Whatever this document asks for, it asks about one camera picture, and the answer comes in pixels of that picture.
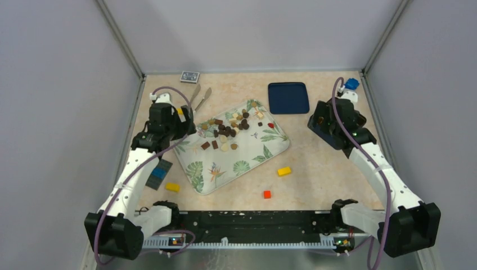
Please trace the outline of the blue chocolate box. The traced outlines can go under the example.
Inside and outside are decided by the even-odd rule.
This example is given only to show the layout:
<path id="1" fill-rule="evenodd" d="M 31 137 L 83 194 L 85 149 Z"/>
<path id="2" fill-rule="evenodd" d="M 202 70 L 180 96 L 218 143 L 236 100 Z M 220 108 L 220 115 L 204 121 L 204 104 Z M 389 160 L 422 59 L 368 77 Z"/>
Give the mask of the blue chocolate box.
<path id="1" fill-rule="evenodd" d="M 309 118 L 307 127 L 314 132 L 317 136 L 323 139 L 327 144 L 329 144 L 333 149 L 341 150 L 343 144 L 339 137 L 333 134 L 333 131 L 330 131 L 330 118 L 327 116 L 317 116 L 312 115 Z"/>

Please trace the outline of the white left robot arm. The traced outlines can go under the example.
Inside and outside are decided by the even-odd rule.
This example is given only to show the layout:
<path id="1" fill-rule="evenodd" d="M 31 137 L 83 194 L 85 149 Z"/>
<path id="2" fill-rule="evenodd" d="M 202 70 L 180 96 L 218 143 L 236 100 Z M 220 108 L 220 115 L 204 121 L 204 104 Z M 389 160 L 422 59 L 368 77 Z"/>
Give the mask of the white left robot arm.
<path id="1" fill-rule="evenodd" d="M 132 139 L 120 177 L 98 211 L 88 213 L 84 220 L 99 265 L 106 264 L 101 256 L 136 259 L 145 239 L 162 228 L 174 232 L 181 223 L 177 206 L 172 203 L 154 205 L 136 215 L 142 191 L 163 154 L 196 132 L 189 101 L 181 106 L 183 114 L 179 115 L 169 97 L 152 93 L 150 99 L 149 118 Z"/>

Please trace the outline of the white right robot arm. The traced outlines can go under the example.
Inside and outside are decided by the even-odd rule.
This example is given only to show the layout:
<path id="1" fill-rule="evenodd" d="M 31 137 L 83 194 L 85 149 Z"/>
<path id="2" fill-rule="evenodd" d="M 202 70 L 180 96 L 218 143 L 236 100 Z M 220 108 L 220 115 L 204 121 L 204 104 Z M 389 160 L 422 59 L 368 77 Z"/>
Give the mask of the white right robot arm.
<path id="1" fill-rule="evenodd" d="M 342 94 L 318 101 L 308 128 L 360 170 L 385 210 L 374 211 L 354 199 L 338 199 L 331 207 L 331 227 L 338 232 L 358 228 L 377 239 L 392 258 L 433 247 L 440 209 L 433 202 L 425 203 L 401 180 L 365 127 L 367 119 L 354 108 L 355 96 Z"/>

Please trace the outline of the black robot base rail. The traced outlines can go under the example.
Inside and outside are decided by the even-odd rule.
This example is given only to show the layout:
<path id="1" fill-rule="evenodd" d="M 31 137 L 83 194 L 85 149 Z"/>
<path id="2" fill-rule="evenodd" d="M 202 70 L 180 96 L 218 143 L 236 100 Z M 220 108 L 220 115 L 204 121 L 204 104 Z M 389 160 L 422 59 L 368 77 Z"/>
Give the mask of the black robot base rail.
<path id="1" fill-rule="evenodd" d="M 326 236 L 355 232 L 329 211 L 182 211 L 160 232 L 178 231 L 196 244 L 314 244 Z"/>

